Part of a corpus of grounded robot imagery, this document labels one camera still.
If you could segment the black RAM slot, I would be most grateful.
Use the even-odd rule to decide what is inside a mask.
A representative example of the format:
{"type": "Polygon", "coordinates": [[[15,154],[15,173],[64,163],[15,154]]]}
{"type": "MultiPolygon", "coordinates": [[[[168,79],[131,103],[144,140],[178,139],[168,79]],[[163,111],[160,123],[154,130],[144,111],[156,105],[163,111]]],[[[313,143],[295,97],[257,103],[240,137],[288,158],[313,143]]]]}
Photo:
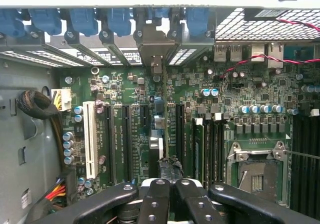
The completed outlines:
{"type": "Polygon", "coordinates": [[[206,187],[208,188],[213,181],[214,176],[214,127],[213,121],[207,120],[206,121],[206,130],[205,130],[205,137],[206,137],[206,187]]]}
{"type": "MultiPolygon", "coordinates": [[[[293,143],[294,152],[304,152],[304,118],[296,115],[293,118],[293,143]]],[[[291,207],[294,211],[305,214],[304,207],[304,157],[299,154],[292,154],[292,187],[291,187],[291,207]]]]}
{"type": "MultiPolygon", "coordinates": [[[[308,137],[308,154],[312,156],[318,156],[318,130],[319,130],[319,118],[311,117],[310,129],[308,137]]],[[[308,215],[317,219],[317,167],[318,159],[310,157],[308,159],[308,215]]]]}
{"type": "Polygon", "coordinates": [[[214,122],[214,180],[216,182],[224,181],[225,174],[225,141],[222,113],[215,113],[213,116],[214,122]]]}

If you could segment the long expansion slot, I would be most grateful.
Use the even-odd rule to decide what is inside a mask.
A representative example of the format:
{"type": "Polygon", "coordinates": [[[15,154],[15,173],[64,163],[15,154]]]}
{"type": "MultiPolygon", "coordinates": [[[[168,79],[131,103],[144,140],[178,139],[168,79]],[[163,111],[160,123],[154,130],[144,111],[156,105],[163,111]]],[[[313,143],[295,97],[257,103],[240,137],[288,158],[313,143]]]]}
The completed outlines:
{"type": "Polygon", "coordinates": [[[183,104],[175,105],[175,149],[177,158],[182,161],[184,157],[185,143],[185,106],[183,104]]]}
{"type": "Polygon", "coordinates": [[[122,140],[123,140],[123,164],[124,180],[131,182],[133,178],[133,161],[132,161],[132,128],[131,128],[131,107],[123,105],[122,111],[122,140]]]}
{"type": "Polygon", "coordinates": [[[115,182],[115,171],[114,171],[114,150],[113,150],[113,110],[110,105],[106,105],[104,108],[104,129],[105,129],[105,136],[106,136],[106,157],[107,157],[107,176],[108,176],[108,183],[113,184],[115,182]]]}

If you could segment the CPU socket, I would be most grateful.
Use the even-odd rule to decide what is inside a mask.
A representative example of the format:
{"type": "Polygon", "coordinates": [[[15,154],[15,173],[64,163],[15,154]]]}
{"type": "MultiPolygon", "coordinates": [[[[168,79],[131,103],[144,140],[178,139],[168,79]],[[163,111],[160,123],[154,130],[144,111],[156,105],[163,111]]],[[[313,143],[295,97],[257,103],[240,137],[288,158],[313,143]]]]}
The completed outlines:
{"type": "Polygon", "coordinates": [[[232,141],[224,176],[224,182],[230,186],[281,206],[289,205],[289,158],[282,140],[245,146],[232,141]]]}

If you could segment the short expansion slot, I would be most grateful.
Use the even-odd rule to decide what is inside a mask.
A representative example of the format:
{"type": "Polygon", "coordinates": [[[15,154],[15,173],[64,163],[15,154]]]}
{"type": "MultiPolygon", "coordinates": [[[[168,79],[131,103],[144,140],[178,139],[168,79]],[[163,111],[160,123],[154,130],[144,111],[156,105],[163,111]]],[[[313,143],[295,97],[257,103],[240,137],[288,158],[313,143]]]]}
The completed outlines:
{"type": "Polygon", "coordinates": [[[139,107],[140,111],[140,124],[142,127],[148,127],[149,126],[149,105],[148,104],[142,104],[139,107]]]}

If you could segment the white PCI expansion slot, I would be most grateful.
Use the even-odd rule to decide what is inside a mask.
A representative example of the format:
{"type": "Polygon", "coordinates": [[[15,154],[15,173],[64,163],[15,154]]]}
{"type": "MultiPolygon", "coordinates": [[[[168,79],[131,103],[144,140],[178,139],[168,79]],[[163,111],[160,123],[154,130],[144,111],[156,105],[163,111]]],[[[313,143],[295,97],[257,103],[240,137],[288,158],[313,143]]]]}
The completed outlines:
{"type": "Polygon", "coordinates": [[[86,178],[95,179],[99,172],[95,102],[85,101],[82,104],[86,178]]]}

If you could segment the green motherboard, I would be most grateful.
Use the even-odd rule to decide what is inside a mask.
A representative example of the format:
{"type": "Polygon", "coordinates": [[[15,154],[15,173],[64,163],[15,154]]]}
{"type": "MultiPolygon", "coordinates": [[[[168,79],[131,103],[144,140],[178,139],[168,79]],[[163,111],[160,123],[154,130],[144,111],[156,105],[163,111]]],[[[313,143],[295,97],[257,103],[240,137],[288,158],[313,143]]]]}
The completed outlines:
{"type": "MultiPolygon", "coordinates": [[[[293,151],[294,117],[304,118],[303,152],[308,154],[310,118],[318,117],[320,156],[320,61],[293,60],[283,68],[266,62],[196,61],[167,66],[156,74],[146,67],[72,68],[59,72],[62,89],[71,89],[71,110],[62,113],[65,164],[75,169],[75,197],[83,200],[122,182],[141,186],[159,177],[158,161],[172,159],[172,181],[198,180],[206,187],[206,121],[224,120],[224,174],[231,142],[246,146],[285,142],[293,151]],[[83,102],[93,101],[97,128],[98,175],[87,178],[83,102]],[[142,127],[140,105],[149,106],[142,127]],[[184,152],[176,153],[176,104],[184,105],[184,152]],[[125,181],[122,106],[130,105],[133,177],[125,181]],[[104,107],[113,113],[114,183],[108,182],[104,107]]],[[[308,160],[304,157],[303,195],[308,215],[308,160]]]]}

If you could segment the metal locking lever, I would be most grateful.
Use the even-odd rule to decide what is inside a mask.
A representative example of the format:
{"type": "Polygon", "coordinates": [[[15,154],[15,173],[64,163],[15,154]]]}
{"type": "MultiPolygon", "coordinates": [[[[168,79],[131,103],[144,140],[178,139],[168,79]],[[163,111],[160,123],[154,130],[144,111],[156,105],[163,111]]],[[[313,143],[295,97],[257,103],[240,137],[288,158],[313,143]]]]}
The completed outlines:
{"type": "Polygon", "coordinates": [[[283,152],[288,153],[288,154],[292,154],[292,155],[298,155],[298,156],[303,156],[303,157],[308,157],[308,158],[320,160],[320,156],[317,156],[317,155],[312,155],[312,154],[307,154],[307,153],[302,153],[302,152],[297,152],[297,151],[292,151],[292,150],[284,150],[283,152]]]}

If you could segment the white power connector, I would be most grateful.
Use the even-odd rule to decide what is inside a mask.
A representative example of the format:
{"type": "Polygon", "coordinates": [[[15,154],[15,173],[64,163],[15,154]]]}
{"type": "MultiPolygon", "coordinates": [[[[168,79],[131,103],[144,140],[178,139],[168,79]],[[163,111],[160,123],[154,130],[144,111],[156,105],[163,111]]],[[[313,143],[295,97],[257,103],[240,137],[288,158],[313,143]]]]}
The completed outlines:
{"type": "Polygon", "coordinates": [[[51,89],[51,101],[59,112],[72,109],[71,89],[51,89]]]}

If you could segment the black open PC case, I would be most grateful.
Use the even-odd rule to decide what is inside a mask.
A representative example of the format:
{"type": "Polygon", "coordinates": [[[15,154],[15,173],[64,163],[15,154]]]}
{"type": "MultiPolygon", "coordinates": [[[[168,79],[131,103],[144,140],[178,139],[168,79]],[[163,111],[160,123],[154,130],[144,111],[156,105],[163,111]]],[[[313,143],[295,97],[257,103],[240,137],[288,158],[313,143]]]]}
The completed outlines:
{"type": "MultiPolygon", "coordinates": [[[[51,89],[62,89],[59,72],[75,68],[149,68],[194,62],[252,61],[252,44],[283,44],[276,61],[320,61],[320,6],[316,8],[210,7],[210,37],[190,37],[186,8],[197,6],[84,7],[95,11],[98,33],[75,31],[71,7],[14,8],[21,15],[25,36],[0,32],[0,224],[32,224],[82,200],[76,199],[76,170],[65,163],[63,112],[53,105],[51,89]],[[148,18],[147,8],[170,8],[168,18],[148,18]],[[129,8],[131,33],[117,36],[109,29],[107,11],[129,8]],[[57,9],[58,35],[36,28],[28,9],[57,9]],[[242,61],[214,61],[214,46],[242,46],[242,61]]],[[[194,224],[172,180],[167,224],[194,224]]]]}

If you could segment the silver USB port block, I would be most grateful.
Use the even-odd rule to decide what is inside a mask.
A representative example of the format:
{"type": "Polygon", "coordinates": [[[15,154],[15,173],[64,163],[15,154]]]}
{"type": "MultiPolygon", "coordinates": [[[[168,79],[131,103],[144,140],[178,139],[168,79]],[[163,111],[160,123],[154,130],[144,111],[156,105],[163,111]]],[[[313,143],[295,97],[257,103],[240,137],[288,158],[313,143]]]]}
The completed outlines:
{"type": "Polygon", "coordinates": [[[213,60],[215,62],[240,62],[243,60],[243,48],[241,45],[215,45],[213,60]]]}

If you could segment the silver ethernet port block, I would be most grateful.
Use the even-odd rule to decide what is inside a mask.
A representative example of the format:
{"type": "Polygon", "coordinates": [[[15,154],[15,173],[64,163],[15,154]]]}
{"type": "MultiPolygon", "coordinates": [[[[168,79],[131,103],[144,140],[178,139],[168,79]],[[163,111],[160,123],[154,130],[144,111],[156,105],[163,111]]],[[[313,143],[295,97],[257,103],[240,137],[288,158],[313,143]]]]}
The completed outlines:
{"type": "Polygon", "coordinates": [[[265,62],[269,69],[282,69],[284,64],[284,45],[279,42],[254,43],[251,45],[251,55],[255,56],[253,62],[265,62]]]}

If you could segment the blue card retention clip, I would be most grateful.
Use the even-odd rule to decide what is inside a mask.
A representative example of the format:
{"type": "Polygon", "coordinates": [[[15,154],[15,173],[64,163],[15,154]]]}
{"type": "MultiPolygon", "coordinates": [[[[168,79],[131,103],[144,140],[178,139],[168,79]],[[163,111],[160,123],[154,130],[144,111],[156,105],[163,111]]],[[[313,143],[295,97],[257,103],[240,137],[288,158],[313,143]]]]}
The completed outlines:
{"type": "Polygon", "coordinates": [[[30,8],[28,9],[31,23],[39,30],[50,36],[62,33],[62,22],[56,8],[30,8]]]}
{"type": "Polygon", "coordinates": [[[98,22],[93,8],[71,8],[69,16],[75,31],[86,37],[98,34],[98,22]]]}
{"type": "Polygon", "coordinates": [[[162,19],[162,18],[168,19],[169,12],[170,12],[169,7],[148,7],[147,8],[147,14],[148,14],[149,20],[162,19]]]}
{"type": "Polygon", "coordinates": [[[129,8],[109,8],[107,10],[107,23],[109,29],[118,37],[131,34],[131,16],[129,8]]]}
{"type": "Polygon", "coordinates": [[[25,26],[17,9],[0,8],[0,33],[13,38],[25,36],[25,26]]]}
{"type": "Polygon", "coordinates": [[[209,8],[187,7],[185,10],[186,25],[191,38],[210,37],[208,30],[209,8]]]}

